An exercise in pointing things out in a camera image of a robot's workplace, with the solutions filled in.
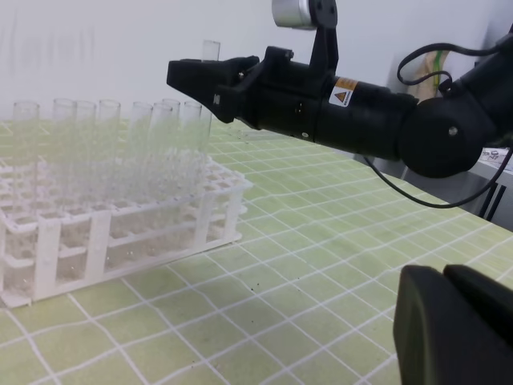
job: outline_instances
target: test tube rack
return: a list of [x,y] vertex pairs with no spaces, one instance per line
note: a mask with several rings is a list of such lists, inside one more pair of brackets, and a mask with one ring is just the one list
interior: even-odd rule
[[[40,162],[38,177],[44,168]],[[12,184],[12,168],[0,159],[0,298],[10,308],[237,241],[252,186],[208,158],[196,195],[30,217],[10,213]]]

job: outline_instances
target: white wall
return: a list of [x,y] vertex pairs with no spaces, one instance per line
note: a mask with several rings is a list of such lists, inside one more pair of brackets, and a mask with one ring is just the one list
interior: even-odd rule
[[[425,43],[477,46],[488,5],[476,0],[339,0],[340,75],[386,85],[398,60]],[[279,29],[271,0],[2,0],[0,118],[13,100],[180,97],[169,60],[199,58],[203,39],[221,59],[288,47],[308,62],[314,33]]]
[[495,0],[487,28],[487,46],[493,46],[509,31],[511,25],[513,25],[513,2],[511,0]]

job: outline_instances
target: silver cylinder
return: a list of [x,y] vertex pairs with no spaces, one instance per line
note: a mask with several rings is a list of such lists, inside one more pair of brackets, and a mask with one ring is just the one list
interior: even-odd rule
[[277,26],[314,30],[309,0],[273,0],[273,18]]

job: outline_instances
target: black robotic arm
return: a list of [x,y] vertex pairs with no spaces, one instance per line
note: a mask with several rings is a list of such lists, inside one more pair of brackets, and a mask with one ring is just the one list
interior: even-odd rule
[[[303,7],[294,8],[297,4]],[[287,13],[288,8],[298,15]],[[442,98],[418,104],[411,95],[335,75],[335,0],[275,0],[273,13],[279,26],[317,28],[309,65],[292,61],[291,50],[268,47],[262,61],[170,62],[168,85],[225,123],[239,119],[257,130],[403,160],[432,178],[469,170],[485,145],[513,127],[512,35],[484,63],[443,84]],[[455,47],[442,44],[440,49],[446,46]]]
[[[218,119],[239,119],[257,130],[387,160],[403,160],[416,173],[452,176],[470,169],[486,145],[509,139],[513,128],[513,35],[485,51],[433,44],[409,55],[454,51],[489,56],[461,79],[449,75],[441,98],[422,103],[388,88],[339,78],[335,0],[273,0],[278,26],[317,29],[309,65],[291,50],[268,47],[265,57],[225,62],[169,63],[168,85],[196,99]],[[504,170],[474,196],[487,190]],[[394,341],[403,385],[513,383],[513,292],[465,266],[444,274],[421,266],[402,270]]]

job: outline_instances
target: yellow warning sticker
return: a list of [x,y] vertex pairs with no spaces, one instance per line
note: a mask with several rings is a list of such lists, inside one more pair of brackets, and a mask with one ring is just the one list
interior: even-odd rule
[[329,102],[336,106],[348,107],[357,84],[356,80],[339,78],[331,91]]

